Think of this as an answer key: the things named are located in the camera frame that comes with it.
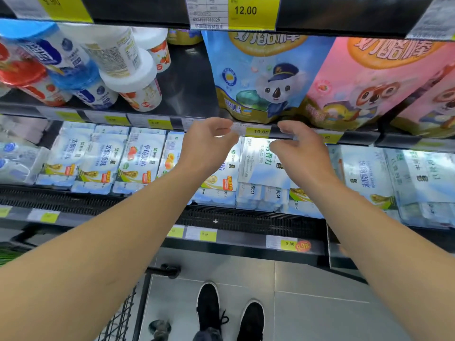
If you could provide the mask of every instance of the koala wearing hat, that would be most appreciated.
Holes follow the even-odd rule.
[[[286,110],[288,100],[302,91],[305,82],[305,73],[290,63],[277,64],[270,79],[261,75],[256,80],[256,92],[259,97],[270,102],[267,117],[271,118]]]

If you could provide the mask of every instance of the white lid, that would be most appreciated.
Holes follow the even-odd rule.
[[[133,27],[133,36],[138,47],[148,50],[160,45],[166,40],[168,29]]]
[[[101,79],[107,87],[120,93],[136,92],[150,85],[156,78],[158,71],[153,57],[145,49],[138,48],[138,50],[141,65],[134,74],[124,78],[115,78],[100,70]]]
[[[102,43],[106,39],[119,37],[128,30],[128,26],[95,25],[74,22],[57,23],[66,36],[82,44]]]

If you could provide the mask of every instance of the person's right hand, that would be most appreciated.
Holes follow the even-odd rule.
[[[339,182],[333,171],[327,147],[322,137],[299,121],[281,121],[278,127],[283,133],[297,137],[294,140],[275,140],[270,150],[284,166],[287,175],[304,191],[321,183]]]

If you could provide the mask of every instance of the forearm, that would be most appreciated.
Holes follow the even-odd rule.
[[[337,178],[313,182],[306,192],[373,290],[415,340],[453,337],[452,256]]]
[[[201,179],[176,166],[0,269],[0,292],[8,292],[0,294],[0,340],[93,340],[144,273]]]

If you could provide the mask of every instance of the shoe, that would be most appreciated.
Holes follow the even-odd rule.
[[[229,322],[229,317],[224,315],[226,310],[220,317],[220,298],[216,285],[211,281],[204,282],[199,290],[196,312],[202,332],[212,327],[221,334],[221,325]]]
[[[262,341],[264,334],[264,307],[250,300],[243,310],[237,341]]]

